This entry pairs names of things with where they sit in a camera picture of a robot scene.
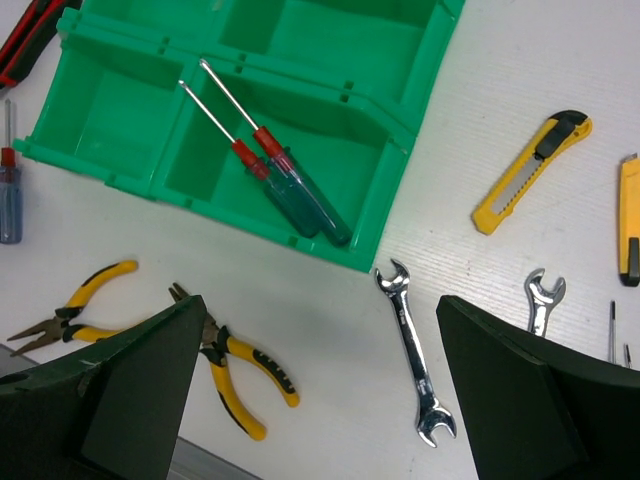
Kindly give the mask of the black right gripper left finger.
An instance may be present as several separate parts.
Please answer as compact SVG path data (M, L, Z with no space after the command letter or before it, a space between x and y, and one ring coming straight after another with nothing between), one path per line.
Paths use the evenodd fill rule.
M4 479L164 479L200 348L205 303L1 379Z

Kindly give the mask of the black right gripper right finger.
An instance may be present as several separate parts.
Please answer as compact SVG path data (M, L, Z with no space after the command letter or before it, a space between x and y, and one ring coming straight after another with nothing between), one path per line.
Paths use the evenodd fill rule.
M442 296L436 315L479 478L638 478L638 371L458 296Z

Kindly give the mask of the chrome open-end wrench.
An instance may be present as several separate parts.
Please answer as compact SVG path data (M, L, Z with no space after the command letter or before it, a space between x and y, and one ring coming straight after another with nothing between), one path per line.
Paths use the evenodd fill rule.
M533 270L524 282L524 290L529 303L528 331L535 336L544 337L548 321L553 309L564 299L567 284L564 277L559 277L554 286L548 290L542 284L546 270Z
M375 280L379 290L391 303L412 375L417 396L415 430L422 441L436 448L438 444L434 432L438 428L444 428L452 438L456 438L456 421L452 413L441 404L434 391L411 313L410 272L401 261L391 258L390 262L395 269L394 277L385 278L380 269L375 268Z

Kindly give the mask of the green black precision screwdriver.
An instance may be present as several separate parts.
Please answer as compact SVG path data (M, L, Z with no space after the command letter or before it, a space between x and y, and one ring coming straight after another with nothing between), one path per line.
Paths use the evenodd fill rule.
M617 363L616 347L616 301L610 301L609 307L609 335L608 335L608 361L611 364Z

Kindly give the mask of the yellow utility knife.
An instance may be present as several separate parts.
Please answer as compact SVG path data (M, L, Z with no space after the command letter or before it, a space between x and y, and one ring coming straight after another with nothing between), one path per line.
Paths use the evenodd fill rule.
M618 192L618 272L624 286L639 285L639 155L620 164Z
M548 117L472 212L476 230L493 234L551 162L587 138L592 129L592 119L577 110Z

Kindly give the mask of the red blue clear screwdriver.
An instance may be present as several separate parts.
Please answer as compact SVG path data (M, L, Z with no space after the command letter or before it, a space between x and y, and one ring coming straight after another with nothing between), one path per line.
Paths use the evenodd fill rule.
M254 176L273 184L276 207L293 221L301 234L309 237L323 232L336 246L348 244L352 230L302 166L296 163L291 149L283 146L266 127L256 123L207 60L201 58L199 64L253 129L253 137L266 157L259 158L243 141L235 138L231 140L232 150Z

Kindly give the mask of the red black utility knife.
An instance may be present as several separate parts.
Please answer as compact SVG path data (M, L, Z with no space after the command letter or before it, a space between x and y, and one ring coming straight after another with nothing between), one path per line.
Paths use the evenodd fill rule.
M1 47L1 88L14 88L32 71L57 33L66 8L79 9L82 0L31 1Z

